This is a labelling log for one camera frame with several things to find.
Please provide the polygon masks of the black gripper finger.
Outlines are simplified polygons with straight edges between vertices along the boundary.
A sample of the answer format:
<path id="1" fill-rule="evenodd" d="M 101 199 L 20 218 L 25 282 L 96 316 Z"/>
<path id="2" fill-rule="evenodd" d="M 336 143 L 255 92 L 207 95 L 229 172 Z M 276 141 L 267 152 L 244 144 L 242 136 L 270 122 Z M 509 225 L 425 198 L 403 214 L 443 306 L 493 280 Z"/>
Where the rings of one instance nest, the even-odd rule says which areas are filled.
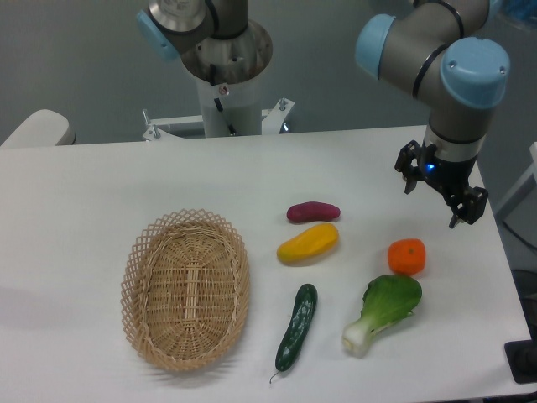
<path id="1" fill-rule="evenodd" d="M 405 181 L 405 194 L 412 192 L 417 183 L 422 181 L 422 172 L 419 167 L 420 155 L 421 146 L 415 140 L 407 143 L 399 151 L 394 168 L 402 174 Z"/>
<path id="2" fill-rule="evenodd" d="M 458 186 L 449 190 L 444 200 L 452 212 L 449 228 L 454 228 L 459 222 L 472 225 L 484 213 L 488 191 L 478 186 Z"/>

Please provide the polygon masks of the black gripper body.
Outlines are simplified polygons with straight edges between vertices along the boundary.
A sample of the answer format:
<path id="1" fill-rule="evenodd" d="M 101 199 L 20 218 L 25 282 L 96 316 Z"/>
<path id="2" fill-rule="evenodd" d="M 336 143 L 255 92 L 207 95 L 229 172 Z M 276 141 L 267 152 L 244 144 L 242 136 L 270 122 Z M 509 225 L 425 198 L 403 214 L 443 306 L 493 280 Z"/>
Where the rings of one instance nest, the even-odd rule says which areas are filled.
<path id="1" fill-rule="evenodd" d="M 469 188 L 469 175 L 477 157 L 469 160 L 448 161 L 440 158 L 436 145 L 423 144 L 419 168 L 423 180 L 445 198 L 462 198 Z"/>

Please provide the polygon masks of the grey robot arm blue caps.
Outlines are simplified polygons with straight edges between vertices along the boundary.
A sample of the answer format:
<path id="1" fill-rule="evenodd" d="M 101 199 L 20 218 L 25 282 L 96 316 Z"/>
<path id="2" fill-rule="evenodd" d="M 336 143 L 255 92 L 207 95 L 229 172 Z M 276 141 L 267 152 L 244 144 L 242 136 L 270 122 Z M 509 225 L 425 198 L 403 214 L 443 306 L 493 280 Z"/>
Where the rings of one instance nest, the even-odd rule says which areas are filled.
<path id="1" fill-rule="evenodd" d="M 371 18 L 355 46 L 357 64 L 430 108 L 421 142 L 399 152 L 406 191 L 425 182 L 440 193 L 452 222 L 473 224 L 488 193 L 469 175 L 502 101 L 510 70 L 506 51 L 475 32 L 498 1 L 417 1 L 408 17 Z M 258 79 L 273 55 L 268 32 L 245 1 L 152 1 L 137 16 L 140 32 L 164 60 L 180 60 L 197 85 L 208 138 L 278 133 L 289 110 L 268 115 Z"/>

